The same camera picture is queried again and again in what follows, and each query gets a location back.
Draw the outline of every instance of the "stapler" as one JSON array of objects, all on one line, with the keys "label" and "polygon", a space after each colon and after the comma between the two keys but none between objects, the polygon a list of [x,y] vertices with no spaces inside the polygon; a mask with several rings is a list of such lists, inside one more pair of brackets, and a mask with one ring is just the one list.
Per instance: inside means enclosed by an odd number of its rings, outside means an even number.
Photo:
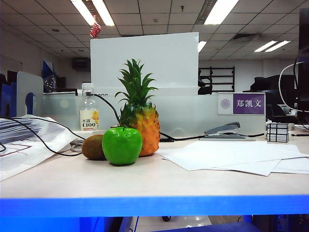
[{"label": "stapler", "polygon": [[240,128],[239,122],[231,122],[223,126],[205,131],[205,136],[200,140],[218,140],[218,141],[255,141],[254,138],[236,134]]}]

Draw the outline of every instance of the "green apple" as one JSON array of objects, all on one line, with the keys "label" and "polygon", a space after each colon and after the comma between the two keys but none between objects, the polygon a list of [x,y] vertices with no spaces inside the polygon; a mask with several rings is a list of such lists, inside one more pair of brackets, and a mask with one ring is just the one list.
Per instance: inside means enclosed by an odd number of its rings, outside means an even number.
[{"label": "green apple", "polygon": [[128,127],[111,128],[104,133],[102,148],[106,159],[116,165],[132,164],[142,147],[141,134]]}]

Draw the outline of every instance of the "red ornament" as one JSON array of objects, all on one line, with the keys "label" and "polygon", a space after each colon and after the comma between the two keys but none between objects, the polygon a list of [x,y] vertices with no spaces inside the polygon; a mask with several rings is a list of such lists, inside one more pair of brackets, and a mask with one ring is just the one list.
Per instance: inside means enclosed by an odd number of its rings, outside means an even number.
[{"label": "red ornament", "polygon": [[90,29],[89,34],[92,38],[96,39],[100,31],[101,31],[101,26],[97,24],[97,22],[94,22],[92,28]]}]

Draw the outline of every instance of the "ceiling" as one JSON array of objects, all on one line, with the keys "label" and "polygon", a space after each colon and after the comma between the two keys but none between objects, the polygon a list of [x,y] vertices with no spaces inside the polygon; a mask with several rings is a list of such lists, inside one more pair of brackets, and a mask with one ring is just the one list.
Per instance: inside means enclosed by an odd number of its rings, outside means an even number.
[{"label": "ceiling", "polygon": [[[309,0],[239,0],[221,25],[201,25],[196,21],[205,0],[104,2],[115,26],[101,25],[99,38],[198,31],[199,40],[208,41],[199,60],[294,59],[299,9],[309,8]],[[1,0],[0,20],[2,29],[53,55],[90,57],[90,26],[70,0]],[[233,40],[238,33],[258,35]],[[273,52],[253,52],[270,40],[291,42]]]}]

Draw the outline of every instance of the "desk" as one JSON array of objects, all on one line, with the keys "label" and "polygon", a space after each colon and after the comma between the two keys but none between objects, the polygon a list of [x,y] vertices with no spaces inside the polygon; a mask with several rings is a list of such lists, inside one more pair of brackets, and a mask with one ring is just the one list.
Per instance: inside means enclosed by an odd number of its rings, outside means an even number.
[{"label": "desk", "polygon": [[[181,147],[192,142],[161,143],[160,147]],[[308,137],[291,137],[289,143],[308,154],[308,142]],[[54,156],[0,184],[0,216],[309,213],[309,175],[188,172],[157,154],[123,167],[84,156]]]}]

